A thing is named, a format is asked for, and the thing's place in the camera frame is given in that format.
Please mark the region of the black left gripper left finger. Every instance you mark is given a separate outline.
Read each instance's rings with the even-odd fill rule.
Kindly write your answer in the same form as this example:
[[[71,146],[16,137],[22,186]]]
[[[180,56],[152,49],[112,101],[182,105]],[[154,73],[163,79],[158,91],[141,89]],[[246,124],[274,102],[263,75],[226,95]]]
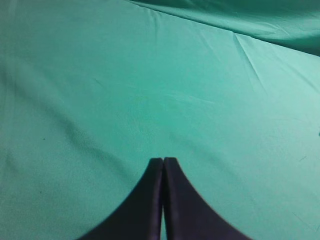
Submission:
[[[162,224],[163,160],[152,158],[130,194],[81,240],[159,240]]]

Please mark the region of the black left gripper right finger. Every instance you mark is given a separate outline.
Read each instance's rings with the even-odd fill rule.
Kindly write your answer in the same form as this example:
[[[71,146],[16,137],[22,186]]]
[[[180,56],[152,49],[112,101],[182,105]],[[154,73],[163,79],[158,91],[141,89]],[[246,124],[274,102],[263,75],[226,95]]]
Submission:
[[[250,239],[205,202],[174,157],[163,161],[162,203],[168,240]]]

